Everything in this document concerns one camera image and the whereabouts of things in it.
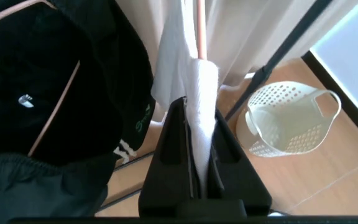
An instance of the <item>sheer curtain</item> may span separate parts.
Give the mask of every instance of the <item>sheer curtain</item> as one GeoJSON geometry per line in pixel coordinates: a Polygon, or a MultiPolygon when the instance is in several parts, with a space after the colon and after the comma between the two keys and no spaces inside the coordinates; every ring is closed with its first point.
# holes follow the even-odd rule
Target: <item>sheer curtain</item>
{"type": "MultiPolygon", "coordinates": [[[[116,1],[142,39],[155,71],[164,21],[170,1],[174,0],[116,1]]],[[[314,0],[206,0],[208,60],[219,67],[219,84],[236,86],[247,73],[263,66],[313,3],[314,0]]],[[[301,57],[357,3],[358,0],[333,1],[282,62],[301,57]]],[[[163,114],[157,107],[154,119],[161,120],[163,114]]]]}

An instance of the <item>laundry basket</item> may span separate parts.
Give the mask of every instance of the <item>laundry basket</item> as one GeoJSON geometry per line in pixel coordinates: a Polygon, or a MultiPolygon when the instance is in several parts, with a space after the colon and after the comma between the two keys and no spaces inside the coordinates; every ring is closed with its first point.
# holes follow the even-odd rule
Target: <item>laundry basket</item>
{"type": "Polygon", "coordinates": [[[297,82],[277,82],[255,92],[248,112],[237,121],[237,138],[244,146],[255,139],[249,151],[257,156],[275,157],[304,154],[316,149],[341,110],[341,101],[330,90],[319,90],[297,82]],[[337,111],[323,115],[316,97],[331,94],[337,111]]]}

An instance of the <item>dark garment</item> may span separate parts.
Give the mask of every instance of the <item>dark garment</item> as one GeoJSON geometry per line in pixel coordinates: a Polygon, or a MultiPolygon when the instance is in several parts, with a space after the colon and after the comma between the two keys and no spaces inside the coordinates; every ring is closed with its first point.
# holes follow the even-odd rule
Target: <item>dark garment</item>
{"type": "MultiPolygon", "coordinates": [[[[22,0],[0,0],[0,12],[22,0]]],[[[147,52],[114,1],[51,0],[0,21],[0,223],[90,216],[123,139],[142,144],[154,112],[147,52]],[[34,155],[27,153],[77,62],[34,155]],[[18,102],[32,97],[33,108],[18,102]]]]}

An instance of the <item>basket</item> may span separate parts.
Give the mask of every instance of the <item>basket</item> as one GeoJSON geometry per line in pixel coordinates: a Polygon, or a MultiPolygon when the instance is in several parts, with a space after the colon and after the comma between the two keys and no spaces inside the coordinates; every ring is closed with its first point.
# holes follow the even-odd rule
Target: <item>basket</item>
{"type": "Polygon", "coordinates": [[[237,121],[239,142],[257,156],[275,157],[304,154],[316,149],[341,110],[341,101],[330,90],[319,90],[297,82],[277,82],[255,92],[248,111],[237,121]],[[324,116],[316,97],[331,94],[337,111],[324,116]]]}

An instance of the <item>floor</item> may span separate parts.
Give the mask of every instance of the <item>floor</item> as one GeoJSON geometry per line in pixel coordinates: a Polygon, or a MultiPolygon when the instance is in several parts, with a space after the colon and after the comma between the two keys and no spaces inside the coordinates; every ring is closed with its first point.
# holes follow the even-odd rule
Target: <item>floor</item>
{"type": "MultiPolygon", "coordinates": [[[[323,85],[302,60],[293,60],[277,68],[268,83],[292,80],[316,88],[323,85]]],[[[235,90],[219,93],[218,108],[225,115],[244,91],[245,81],[235,90]]],[[[335,109],[331,97],[319,100],[328,113],[335,109]]],[[[229,123],[235,133],[236,119],[229,123]]],[[[160,127],[149,129],[139,155],[155,147],[160,127]]],[[[358,128],[344,111],[315,151],[297,156],[264,158],[250,154],[244,148],[255,170],[272,195],[272,208],[293,215],[358,215],[358,128]]],[[[142,186],[151,157],[127,166],[112,175],[109,183],[110,202],[142,186]]],[[[136,217],[137,199],[134,195],[96,214],[98,217],[136,217]]]]}

